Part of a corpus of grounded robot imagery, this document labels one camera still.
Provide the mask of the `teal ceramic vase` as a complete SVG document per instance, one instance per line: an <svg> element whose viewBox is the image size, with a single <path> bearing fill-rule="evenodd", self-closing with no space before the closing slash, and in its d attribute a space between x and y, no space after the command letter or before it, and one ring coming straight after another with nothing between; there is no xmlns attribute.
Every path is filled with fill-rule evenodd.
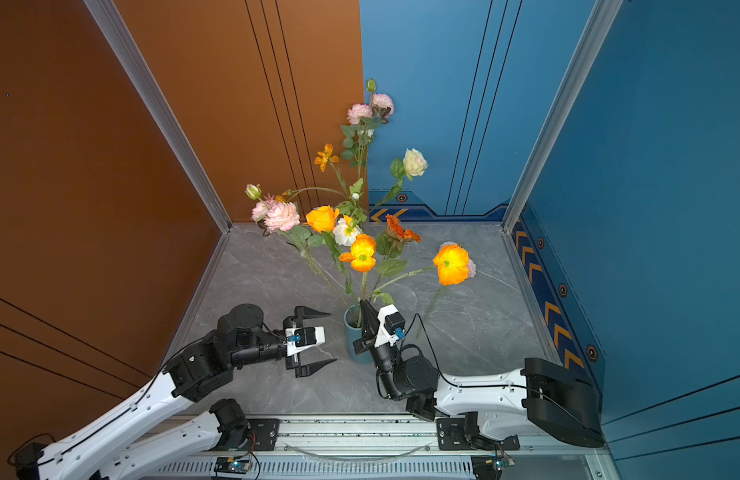
<svg viewBox="0 0 740 480"><path fill-rule="evenodd" d="M354 348L354 342L362 337L362 328L359 326L361 309L358 305L353 305L346 310L344 314L344 332L346 350L349 358L357 364L368 365L373 362L371 353L366 351L357 354Z"/></svg>

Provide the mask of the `orange flower stem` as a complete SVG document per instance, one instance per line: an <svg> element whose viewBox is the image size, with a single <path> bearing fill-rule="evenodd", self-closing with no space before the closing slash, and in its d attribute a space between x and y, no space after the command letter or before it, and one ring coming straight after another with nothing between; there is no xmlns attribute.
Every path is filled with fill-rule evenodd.
<svg viewBox="0 0 740 480"><path fill-rule="evenodd" d="M430 265L411 268L408 260L396 254L398 248L393 247L391 241L386 234L377 237L359 234L348 250L338 256L339 262L360 274L357 300L391 304L390 287L427 272L436 273L442 288L459 285L476 273L476 264L469 252L457 243L441 246Z"/></svg>

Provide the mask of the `orange gerbera with leaf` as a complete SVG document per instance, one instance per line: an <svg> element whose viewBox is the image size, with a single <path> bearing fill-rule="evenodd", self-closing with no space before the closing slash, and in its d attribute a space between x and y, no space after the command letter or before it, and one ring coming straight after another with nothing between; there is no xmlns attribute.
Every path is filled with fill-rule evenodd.
<svg viewBox="0 0 740 480"><path fill-rule="evenodd" d="M422 238L413 230L404 227L397 217L387 215L385 229L372 237L372 240L375 241L377 260L374 267L376 281L368 292L367 299L389 300L391 296L386 292L389 286L425 272L425 269L410 270L409 262L402 258L405 248L411 243L420 243Z"/></svg>

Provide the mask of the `yellow ranunculus flower stem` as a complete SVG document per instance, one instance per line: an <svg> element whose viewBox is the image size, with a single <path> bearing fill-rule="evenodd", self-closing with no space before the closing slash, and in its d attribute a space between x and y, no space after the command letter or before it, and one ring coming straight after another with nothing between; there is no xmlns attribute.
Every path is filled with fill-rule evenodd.
<svg viewBox="0 0 740 480"><path fill-rule="evenodd" d="M353 295L353 285L350 275L344 263L340 260L343 251L338 241L337 230L340 211L330 206L322 206L313 209L306 215L307 225L312 230L312 235L307 240L309 248L326 246L333 260L344 275L345 290L349 296Z"/></svg>

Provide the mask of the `small pink rose spray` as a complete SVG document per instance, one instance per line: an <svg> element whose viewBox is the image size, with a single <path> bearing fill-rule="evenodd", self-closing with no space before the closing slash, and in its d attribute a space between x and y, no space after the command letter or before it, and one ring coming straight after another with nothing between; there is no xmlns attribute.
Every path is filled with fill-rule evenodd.
<svg viewBox="0 0 740 480"><path fill-rule="evenodd" d="M262 230L264 236L279 234L283 236L286 243L293 247L305 260L309 268L317 276L321 277L338 297L349 304L350 296L341 293L336 287L337 282L332 280L325 269L313 255L307 240L312 235L312 230L301 222L301 215L295 202L281 203L273 199L272 195L264 195L260 185L247 184L245 194L256 202L252 210L251 219Z"/></svg>

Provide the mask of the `yellow cosmos flower stem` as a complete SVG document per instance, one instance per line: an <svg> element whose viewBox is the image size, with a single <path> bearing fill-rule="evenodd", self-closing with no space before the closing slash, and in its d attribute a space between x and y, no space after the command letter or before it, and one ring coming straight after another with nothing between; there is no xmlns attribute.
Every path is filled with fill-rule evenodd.
<svg viewBox="0 0 740 480"><path fill-rule="evenodd" d="M273 199L281 203L293 202L296 198L303 196L306 192L331 193L340 195L344 199L353 199L353 194L350 192L349 184L338 166L339 156L335 154L332 144L327 143L323 150L317 153L314 163L319 167L322 173L326 172L328 167L332 169L339 182L339 190L319 186L305 187L296 190L288 189L282 194L274 196Z"/></svg>

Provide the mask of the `white poppy fuzzy green stem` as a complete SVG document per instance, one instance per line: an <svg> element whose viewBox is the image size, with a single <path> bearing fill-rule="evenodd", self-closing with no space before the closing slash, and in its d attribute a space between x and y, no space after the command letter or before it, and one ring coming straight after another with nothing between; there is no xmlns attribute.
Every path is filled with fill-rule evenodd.
<svg viewBox="0 0 740 480"><path fill-rule="evenodd" d="M348 197L337 207L339 215L332 233L341 246L350 247L358 235L363 233L362 225L368 219L362 205L363 194L364 179L360 178L349 186Z"/></svg>

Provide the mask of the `pink peony flower stem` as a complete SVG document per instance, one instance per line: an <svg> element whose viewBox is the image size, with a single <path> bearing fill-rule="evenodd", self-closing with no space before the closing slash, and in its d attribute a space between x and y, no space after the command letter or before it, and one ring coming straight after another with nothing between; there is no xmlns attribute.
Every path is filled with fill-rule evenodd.
<svg viewBox="0 0 740 480"><path fill-rule="evenodd" d="M443 243L433 259L433 264L440 288L423 314L424 320L435 311L437 304L451 286L462 284L477 273L476 263L471 259L469 252L455 242Z"/></svg>

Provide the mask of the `pink rose spray with leaves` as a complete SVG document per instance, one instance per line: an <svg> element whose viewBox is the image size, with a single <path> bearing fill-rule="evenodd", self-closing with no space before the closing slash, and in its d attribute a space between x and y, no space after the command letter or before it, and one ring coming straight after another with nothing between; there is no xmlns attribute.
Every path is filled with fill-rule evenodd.
<svg viewBox="0 0 740 480"><path fill-rule="evenodd" d="M350 162L358 180L366 181L369 147L376 130L389 123L395 104L388 94L378 90L375 79L367 79L364 88L364 101L348 109L347 123L340 126L344 135L340 157Z"/></svg>

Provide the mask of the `clear glass vase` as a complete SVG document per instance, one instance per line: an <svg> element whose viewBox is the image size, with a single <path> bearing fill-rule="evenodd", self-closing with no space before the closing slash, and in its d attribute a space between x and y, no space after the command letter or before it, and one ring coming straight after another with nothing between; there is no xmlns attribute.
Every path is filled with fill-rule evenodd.
<svg viewBox="0 0 740 480"><path fill-rule="evenodd" d="M351 247L353 254L360 259L373 257L376 252L376 241L364 230L358 231L358 235Z"/></svg>

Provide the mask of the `green circuit board left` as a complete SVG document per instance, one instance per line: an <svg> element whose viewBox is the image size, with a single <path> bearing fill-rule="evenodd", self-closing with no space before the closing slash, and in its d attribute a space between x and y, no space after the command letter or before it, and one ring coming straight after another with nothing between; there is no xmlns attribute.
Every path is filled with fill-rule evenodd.
<svg viewBox="0 0 740 480"><path fill-rule="evenodd" d="M254 468L253 461L246 456L217 457L213 467L213 474L247 475Z"/></svg>

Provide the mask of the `green circuit board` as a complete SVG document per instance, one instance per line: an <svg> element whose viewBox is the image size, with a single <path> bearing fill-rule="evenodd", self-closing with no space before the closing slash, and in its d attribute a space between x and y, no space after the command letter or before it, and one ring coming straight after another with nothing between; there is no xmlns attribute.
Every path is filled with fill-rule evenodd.
<svg viewBox="0 0 740 480"><path fill-rule="evenodd" d="M504 471L516 465L510 457L472 456L472 472L476 480L501 480Z"/></svg>
<svg viewBox="0 0 740 480"><path fill-rule="evenodd" d="M253 461L246 456L217 457L213 467L213 474L247 475L254 468Z"/></svg>

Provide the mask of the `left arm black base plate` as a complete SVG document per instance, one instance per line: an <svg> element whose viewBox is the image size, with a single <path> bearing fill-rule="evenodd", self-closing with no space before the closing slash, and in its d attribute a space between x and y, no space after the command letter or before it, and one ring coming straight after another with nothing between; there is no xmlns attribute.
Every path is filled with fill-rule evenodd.
<svg viewBox="0 0 740 480"><path fill-rule="evenodd" d="M254 418L222 423L220 438L210 451L274 451L279 435L281 420L277 418Z"/></svg>

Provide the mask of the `aluminium corner post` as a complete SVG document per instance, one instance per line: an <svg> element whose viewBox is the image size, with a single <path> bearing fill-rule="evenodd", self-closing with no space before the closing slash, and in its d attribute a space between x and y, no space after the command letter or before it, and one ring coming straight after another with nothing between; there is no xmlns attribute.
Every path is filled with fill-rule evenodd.
<svg viewBox="0 0 740 480"><path fill-rule="evenodd" d="M212 219L222 233L228 233L233 226L230 215L115 2L85 0L84 4Z"/></svg>
<svg viewBox="0 0 740 480"><path fill-rule="evenodd" d="M595 2L507 208L502 222L506 234L518 222L623 3Z"/></svg>

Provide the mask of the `aluminium corner post right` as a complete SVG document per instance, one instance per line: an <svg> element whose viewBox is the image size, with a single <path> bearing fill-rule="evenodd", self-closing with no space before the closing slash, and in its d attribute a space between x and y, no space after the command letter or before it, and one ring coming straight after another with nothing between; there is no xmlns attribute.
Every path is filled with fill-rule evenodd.
<svg viewBox="0 0 740 480"><path fill-rule="evenodd" d="M502 222L506 234L518 222L623 3L595 2L507 208Z"/></svg>

